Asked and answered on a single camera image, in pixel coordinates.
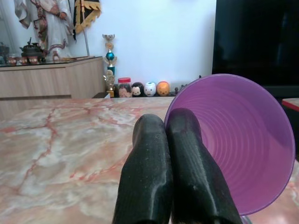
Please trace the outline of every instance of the trophy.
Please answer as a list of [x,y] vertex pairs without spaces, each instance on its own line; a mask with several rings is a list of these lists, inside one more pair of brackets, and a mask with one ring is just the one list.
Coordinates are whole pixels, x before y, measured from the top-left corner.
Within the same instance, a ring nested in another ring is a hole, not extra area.
[[115,64],[117,57],[112,52],[114,45],[111,41],[115,38],[115,35],[103,35],[103,38],[107,41],[105,46],[108,48],[108,52],[104,57],[104,61],[108,65],[104,78],[106,81],[107,92],[110,94],[110,97],[114,97]]

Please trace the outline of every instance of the marble surface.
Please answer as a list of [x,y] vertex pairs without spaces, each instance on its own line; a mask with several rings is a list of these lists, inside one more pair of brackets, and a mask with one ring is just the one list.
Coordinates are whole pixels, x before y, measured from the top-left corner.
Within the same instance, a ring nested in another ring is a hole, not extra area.
[[299,112],[299,98],[283,99],[282,104]]
[[[1,224],[110,224],[132,131],[172,98],[48,101],[0,123]],[[299,164],[253,224],[297,224]]]

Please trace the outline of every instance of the purple plastic bowl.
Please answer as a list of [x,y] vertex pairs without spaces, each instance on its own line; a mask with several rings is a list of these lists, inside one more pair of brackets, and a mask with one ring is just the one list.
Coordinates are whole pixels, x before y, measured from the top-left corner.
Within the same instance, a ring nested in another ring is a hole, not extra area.
[[174,98],[165,125],[176,108],[196,115],[241,216],[267,207],[282,193],[291,177],[295,141],[288,117],[268,91],[243,77],[211,75]]

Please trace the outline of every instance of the wooden cabinet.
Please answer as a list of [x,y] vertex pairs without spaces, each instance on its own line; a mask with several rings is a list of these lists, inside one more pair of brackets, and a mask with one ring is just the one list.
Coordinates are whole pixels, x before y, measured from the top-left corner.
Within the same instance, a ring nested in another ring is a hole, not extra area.
[[103,58],[0,67],[0,120],[45,99],[92,98],[105,91]]

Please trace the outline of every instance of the jar lid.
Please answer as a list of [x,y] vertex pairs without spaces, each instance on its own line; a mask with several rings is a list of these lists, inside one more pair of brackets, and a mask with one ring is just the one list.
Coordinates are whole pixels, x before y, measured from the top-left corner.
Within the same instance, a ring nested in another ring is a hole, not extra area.
[[119,78],[118,83],[130,83],[131,78]]

